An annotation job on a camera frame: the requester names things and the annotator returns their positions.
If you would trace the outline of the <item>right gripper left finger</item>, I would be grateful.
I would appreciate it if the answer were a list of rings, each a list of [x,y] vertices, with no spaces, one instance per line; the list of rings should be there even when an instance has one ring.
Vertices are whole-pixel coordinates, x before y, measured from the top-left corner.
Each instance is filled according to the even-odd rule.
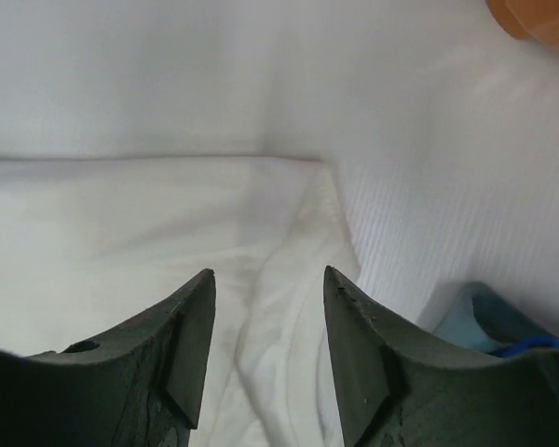
[[[0,350],[0,446],[185,446],[198,426],[215,301],[205,269],[62,352]]]

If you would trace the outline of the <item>white floral t shirt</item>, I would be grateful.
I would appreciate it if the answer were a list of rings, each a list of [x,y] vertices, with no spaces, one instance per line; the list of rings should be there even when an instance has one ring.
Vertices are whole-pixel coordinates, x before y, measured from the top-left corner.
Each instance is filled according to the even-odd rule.
[[[194,446],[341,444],[322,298],[330,265],[360,271],[317,162],[0,161],[0,348],[65,348],[214,272]]]

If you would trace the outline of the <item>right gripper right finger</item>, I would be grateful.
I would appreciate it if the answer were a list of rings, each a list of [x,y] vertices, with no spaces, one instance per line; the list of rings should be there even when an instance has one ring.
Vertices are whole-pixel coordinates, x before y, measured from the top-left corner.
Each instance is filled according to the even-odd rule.
[[[559,350],[452,345],[333,267],[323,300],[347,446],[559,446]]]

